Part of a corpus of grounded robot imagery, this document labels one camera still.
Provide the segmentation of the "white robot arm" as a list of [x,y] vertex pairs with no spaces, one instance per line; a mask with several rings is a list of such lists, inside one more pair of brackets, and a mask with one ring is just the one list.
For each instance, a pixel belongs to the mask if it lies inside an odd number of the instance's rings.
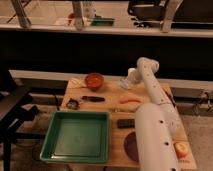
[[150,99],[135,112],[140,171],[181,171],[172,142],[172,136],[181,128],[180,117],[155,77],[158,70],[158,61],[140,57],[137,67],[119,85],[130,89],[143,82]]

